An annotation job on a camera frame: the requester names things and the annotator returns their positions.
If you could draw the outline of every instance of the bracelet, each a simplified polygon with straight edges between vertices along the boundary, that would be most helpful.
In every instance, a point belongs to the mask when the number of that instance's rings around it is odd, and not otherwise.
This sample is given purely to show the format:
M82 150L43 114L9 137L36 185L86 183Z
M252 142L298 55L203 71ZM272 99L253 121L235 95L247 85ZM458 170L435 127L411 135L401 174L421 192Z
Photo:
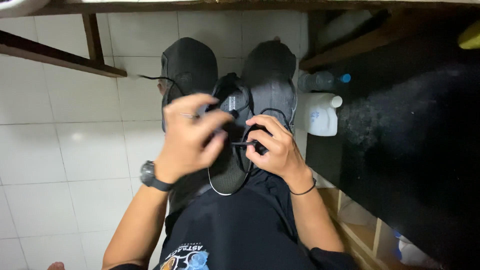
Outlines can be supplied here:
M303 195L303 194L309 193L315 187L315 185L317 184L317 180L315 178L312 178L312 179L313 179L313 186L309 190L305 191L304 193L293 193L291 190L290 190L290 192L293 195Z

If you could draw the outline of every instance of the right hand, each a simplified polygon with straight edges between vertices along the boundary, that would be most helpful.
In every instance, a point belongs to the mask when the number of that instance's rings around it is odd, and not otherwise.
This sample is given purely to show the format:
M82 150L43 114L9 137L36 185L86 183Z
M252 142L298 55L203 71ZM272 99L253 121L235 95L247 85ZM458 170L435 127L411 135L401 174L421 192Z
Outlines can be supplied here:
M248 145L246 157L258 168L282 177L293 192L308 190L313 184L312 172L305 164L292 133L269 115L255 115L246 124L264 126L273 135L263 130L250 131L247 141L257 140L269 151L260 155L253 145Z
M220 131L204 146L214 130L231 121L232 116L213 110L198 119L182 115L195 115L205 104L218 99L207 94L193 94L174 100L163 109L167 131L162 151L154 161L157 179L174 183L180 177L207 168L213 164L223 148L227 133Z

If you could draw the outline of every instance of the white cap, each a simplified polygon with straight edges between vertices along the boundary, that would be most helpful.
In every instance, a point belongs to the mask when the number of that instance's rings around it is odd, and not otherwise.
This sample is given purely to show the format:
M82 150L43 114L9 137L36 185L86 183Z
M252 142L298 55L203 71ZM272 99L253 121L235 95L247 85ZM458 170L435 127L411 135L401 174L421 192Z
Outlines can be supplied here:
M343 99L341 96L334 96L332 100L330 101L330 106L333 108L338 108L342 105Z

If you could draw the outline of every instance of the yellow object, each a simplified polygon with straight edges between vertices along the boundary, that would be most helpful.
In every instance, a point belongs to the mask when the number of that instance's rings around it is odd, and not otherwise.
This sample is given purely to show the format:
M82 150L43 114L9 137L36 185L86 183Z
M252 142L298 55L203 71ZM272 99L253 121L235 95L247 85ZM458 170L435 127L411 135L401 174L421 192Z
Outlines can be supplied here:
M458 45L462 49L480 49L480 21L470 25L458 37Z

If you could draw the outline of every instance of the watch strap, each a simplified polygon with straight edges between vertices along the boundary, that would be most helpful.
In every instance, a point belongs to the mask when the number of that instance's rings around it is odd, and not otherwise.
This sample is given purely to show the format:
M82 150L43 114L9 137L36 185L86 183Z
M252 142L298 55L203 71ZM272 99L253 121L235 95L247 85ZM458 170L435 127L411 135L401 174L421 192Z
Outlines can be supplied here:
M168 184L168 183L165 183L165 182L162 182L160 180L158 180L157 178L155 178L152 182L152 185L151 187L154 187L160 191L169 191L170 189L172 189L172 186L173 184Z

